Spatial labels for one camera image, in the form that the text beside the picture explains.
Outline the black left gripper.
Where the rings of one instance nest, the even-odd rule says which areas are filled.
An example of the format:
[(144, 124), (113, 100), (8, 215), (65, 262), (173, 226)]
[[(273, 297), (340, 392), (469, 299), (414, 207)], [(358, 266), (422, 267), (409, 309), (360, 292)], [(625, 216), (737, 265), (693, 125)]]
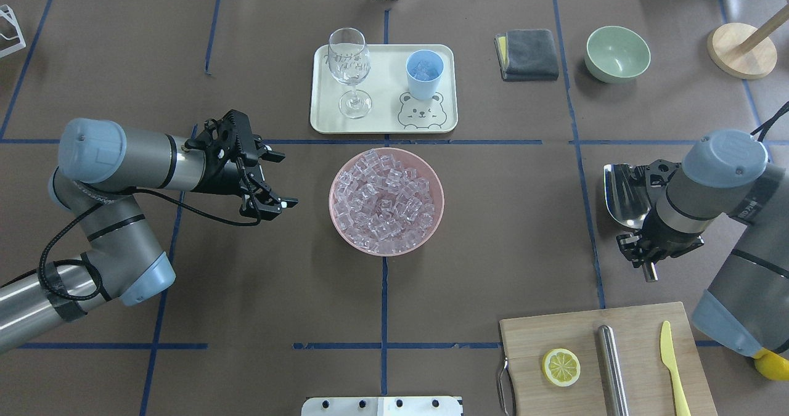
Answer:
[(202, 132), (186, 140), (185, 149), (205, 154), (205, 168), (192, 191), (240, 196), (242, 216), (271, 221), (299, 204), (298, 198), (281, 197), (264, 181), (258, 160), (281, 163), (286, 156), (253, 134), (245, 113), (229, 110), (219, 120), (206, 121)]

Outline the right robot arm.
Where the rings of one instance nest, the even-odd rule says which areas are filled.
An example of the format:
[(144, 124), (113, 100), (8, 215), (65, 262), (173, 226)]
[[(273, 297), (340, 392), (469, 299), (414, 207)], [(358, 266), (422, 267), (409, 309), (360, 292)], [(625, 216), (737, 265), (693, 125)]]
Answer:
[(680, 161), (603, 169), (604, 203), (624, 233), (619, 252), (651, 282), (657, 264), (705, 244), (730, 221), (737, 237), (693, 309), (699, 332), (743, 356), (787, 353), (787, 169), (752, 134), (702, 135)]

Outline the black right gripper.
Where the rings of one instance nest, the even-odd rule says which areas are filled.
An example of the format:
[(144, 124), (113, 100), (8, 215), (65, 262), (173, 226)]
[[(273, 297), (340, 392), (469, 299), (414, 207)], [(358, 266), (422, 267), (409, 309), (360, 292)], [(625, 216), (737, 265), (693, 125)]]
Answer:
[(668, 257), (680, 257), (704, 245), (701, 232), (677, 230), (666, 223), (667, 219), (676, 219), (671, 205), (659, 209), (658, 203), (664, 197), (668, 182), (680, 168), (680, 163), (667, 160), (655, 160), (648, 166), (648, 193), (652, 203), (651, 210), (644, 220), (642, 230), (637, 232), (639, 255), (649, 261), (662, 261)]

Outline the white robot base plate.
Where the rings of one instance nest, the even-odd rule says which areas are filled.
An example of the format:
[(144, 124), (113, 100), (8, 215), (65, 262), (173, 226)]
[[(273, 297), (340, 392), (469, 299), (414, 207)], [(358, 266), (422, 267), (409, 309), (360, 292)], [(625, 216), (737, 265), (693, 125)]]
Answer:
[(463, 415), (462, 398), (454, 396), (315, 397), (305, 400), (301, 415)]

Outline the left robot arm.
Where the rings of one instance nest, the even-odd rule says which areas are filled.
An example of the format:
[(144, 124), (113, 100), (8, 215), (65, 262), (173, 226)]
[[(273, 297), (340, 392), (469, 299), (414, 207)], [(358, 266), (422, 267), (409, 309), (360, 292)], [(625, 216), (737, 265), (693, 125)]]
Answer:
[(164, 190), (240, 198), (254, 227), (298, 204), (268, 185), (262, 161), (279, 163), (237, 110), (205, 122), (192, 138), (76, 118), (59, 143), (48, 189), (74, 215), (45, 246), (37, 266), (2, 286), (2, 352), (120, 300), (135, 306), (171, 287), (176, 274), (136, 194), (180, 205)]

